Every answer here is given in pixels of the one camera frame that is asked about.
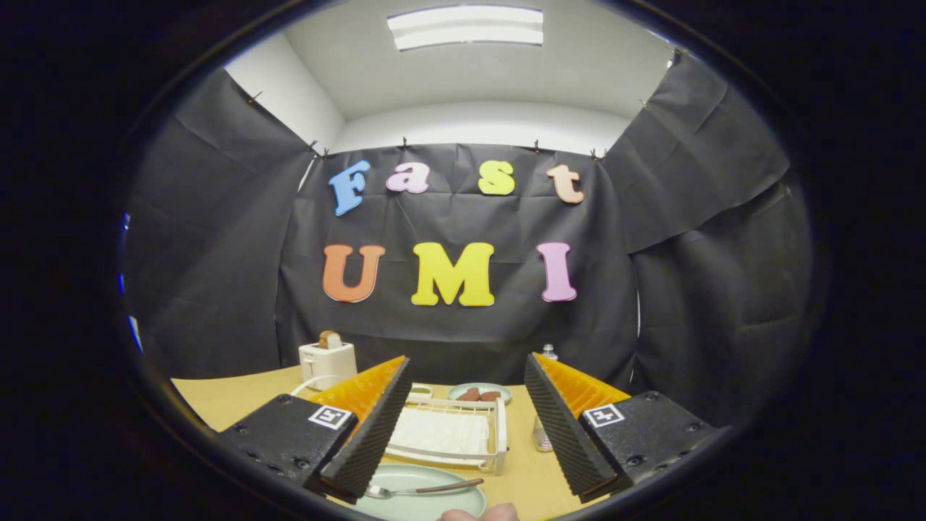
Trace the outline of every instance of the dish rack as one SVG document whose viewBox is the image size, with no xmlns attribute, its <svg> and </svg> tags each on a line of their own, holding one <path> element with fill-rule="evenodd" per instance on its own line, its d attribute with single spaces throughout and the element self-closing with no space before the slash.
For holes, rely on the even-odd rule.
<svg viewBox="0 0 926 521">
<path fill-rule="evenodd" d="M 507 452 L 505 403 L 436 400 L 409 394 L 386 453 L 502 474 Z"/>
</svg>

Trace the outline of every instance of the metal spoon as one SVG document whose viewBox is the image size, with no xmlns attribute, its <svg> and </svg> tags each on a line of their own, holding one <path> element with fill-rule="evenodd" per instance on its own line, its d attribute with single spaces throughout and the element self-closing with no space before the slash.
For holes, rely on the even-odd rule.
<svg viewBox="0 0 926 521">
<path fill-rule="evenodd" d="M 453 483 L 451 485 L 443 485 L 441 487 L 428 487 L 426 489 L 408 489 L 408 490 L 389 490 L 384 489 L 378 485 L 370 485 L 367 487 L 367 491 L 364 493 L 365 496 L 370 496 L 371 498 L 376 498 L 378 500 L 388 500 L 393 497 L 395 494 L 401 493 L 415 493 L 415 494 L 426 494 L 428 492 L 442 492 L 444 490 L 456 490 L 456 489 L 465 489 L 466 487 L 475 487 L 482 483 L 482 478 L 471 479 L 469 481 L 461 481 L 459 483 Z"/>
</svg>

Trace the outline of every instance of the food on plate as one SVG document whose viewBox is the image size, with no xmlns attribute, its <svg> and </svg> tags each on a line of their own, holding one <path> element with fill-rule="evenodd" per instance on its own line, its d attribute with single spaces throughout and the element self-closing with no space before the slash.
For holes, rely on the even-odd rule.
<svg viewBox="0 0 926 521">
<path fill-rule="evenodd" d="M 479 388 L 469 388 L 467 391 L 459 396 L 457 400 L 460 401 L 479 401 Z"/>
<path fill-rule="evenodd" d="M 502 396 L 502 393 L 498 391 L 488 391 L 488 392 L 483 392 L 480 395 L 479 400 L 480 401 L 495 401 L 496 398 L 499 398 L 501 396 Z"/>
</svg>

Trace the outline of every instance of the black fabric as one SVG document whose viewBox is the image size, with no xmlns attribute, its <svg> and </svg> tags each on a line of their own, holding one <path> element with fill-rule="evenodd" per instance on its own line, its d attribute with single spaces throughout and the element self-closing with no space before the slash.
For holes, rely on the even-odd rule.
<svg viewBox="0 0 926 521">
<path fill-rule="evenodd" d="M 688 55 L 676 56 L 604 164 L 629 253 L 744 204 L 790 167 L 748 101 Z"/>
<path fill-rule="evenodd" d="M 661 391 L 717 426 L 755 413 L 802 354 L 815 261 L 775 136 L 681 54 L 603 165 L 640 295 L 630 391 Z"/>
<path fill-rule="evenodd" d="M 329 179 L 362 159 L 371 165 L 364 174 L 363 202 L 335 217 Z M 480 191 L 479 168 L 490 159 L 513 166 L 512 194 Z M 428 190 L 389 191 L 386 179 L 410 161 L 431 167 Z M 567 204 L 557 196 L 546 171 L 559 164 L 580 174 L 583 202 Z M 563 362 L 607 381 L 626 382 L 636 338 L 636 292 L 619 240 L 616 196 L 600 165 L 577 154 L 477 145 L 379 148 L 316 160 L 294 203 L 282 254 L 283 363 L 298 363 L 299 345 L 333 329 L 356 345 L 358 369 L 401 354 L 411 358 L 409 371 L 419 381 L 521 383 L 527 353 L 552 343 Z M 549 241 L 571 246 L 567 264 L 578 291 L 575 300 L 541 298 L 544 263 L 536 247 Z M 412 248 L 422 242 L 440 243 L 452 262 L 469 243 L 493 245 L 494 305 L 412 304 L 419 276 Z M 332 244 L 354 249 L 344 275 L 349 286 L 359 280 L 359 248 L 385 247 L 369 298 L 338 302 L 322 291 L 322 251 Z"/>
<path fill-rule="evenodd" d="M 276 273 L 306 144 L 224 70 L 159 129 L 129 206 L 125 290 L 144 354 L 171 377 L 280 367 Z"/>
<path fill-rule="evenodd" d="M 796 176 L 632 256 L 642 325 L 634 388 L 713 425 L 746 418 L 802 358 L 812 237 Z"/>
</svg>

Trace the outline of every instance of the finger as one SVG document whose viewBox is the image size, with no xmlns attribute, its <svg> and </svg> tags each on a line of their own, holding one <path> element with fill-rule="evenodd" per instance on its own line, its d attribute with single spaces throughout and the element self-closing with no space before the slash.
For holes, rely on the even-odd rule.
<svg viewBox="0 0 926 521">
<path fill-rule="evenodd" d="M 477 521 L 477 519 L 462 510 L 454 509 L 441 514 L 441 518 L 437 521 Z"/>
<path fill-rule="evenodd" d="M 515 510 L 515 505 L 503 502 L 486 510 L 482 521 L 518 521 L 518 512 Z"/>
</svg>

